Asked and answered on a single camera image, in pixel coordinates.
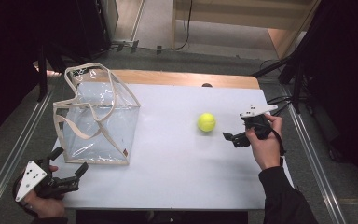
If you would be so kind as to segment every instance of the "yellow ball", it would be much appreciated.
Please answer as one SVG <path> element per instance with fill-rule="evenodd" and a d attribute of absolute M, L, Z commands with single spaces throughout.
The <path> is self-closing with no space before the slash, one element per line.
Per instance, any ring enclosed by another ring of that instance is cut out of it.
<path fill-rule="evenodd" d="M 216 125 L 216 120 L 214 119 L 213 114 L 203 113 L 200 115 L 197 124 L 199 128 L 204 132 L 210 132 L 211 130 L 213 130 L 214 125 Z"/>

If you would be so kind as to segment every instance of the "white table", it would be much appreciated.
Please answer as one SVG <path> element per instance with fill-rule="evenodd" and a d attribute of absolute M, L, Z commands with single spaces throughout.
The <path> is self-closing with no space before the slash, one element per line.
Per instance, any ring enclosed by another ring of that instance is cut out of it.
<path fill-rule="evenodd" d="M 130 84 L 141 103 L 129 166 L 90 164 L 79 191 L 65 204 L 75 209 L 263 209 L 260 168 L 247 147 L 235 148 L 222 132 L 241 133 L 240 113 L 264 105 L 261 90 Z M 197 128 L 203 112 L 215 115 L 210 133 Z M 80 164 L 52 164 L 54 175 L 74 175 Z"/>

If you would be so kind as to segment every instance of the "transparent tote bag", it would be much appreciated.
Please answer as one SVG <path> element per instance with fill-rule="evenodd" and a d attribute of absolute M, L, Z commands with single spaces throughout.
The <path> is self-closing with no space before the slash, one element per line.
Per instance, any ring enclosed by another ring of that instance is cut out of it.
<path fill-rule="evenodd" d="M 87 63 L 65 71 L 75 97 L 53 103 L 66 162 L 130 163 L 140 104 L 109 69 Z"/>

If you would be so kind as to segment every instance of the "black sleeve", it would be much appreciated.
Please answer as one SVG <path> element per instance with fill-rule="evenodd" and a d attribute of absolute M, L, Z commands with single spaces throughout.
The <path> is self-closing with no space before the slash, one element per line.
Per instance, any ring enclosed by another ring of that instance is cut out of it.
<path fill-rule="evenodd" d="M 36 218 L 31 224 L 67 224 L 66 217 Z"/>
<path fill-rule="evenodd" d="M 318 223 L 302 193 L 292 188 L 281 166 L 259 174 L 266 193 L 265 224 Z"/>

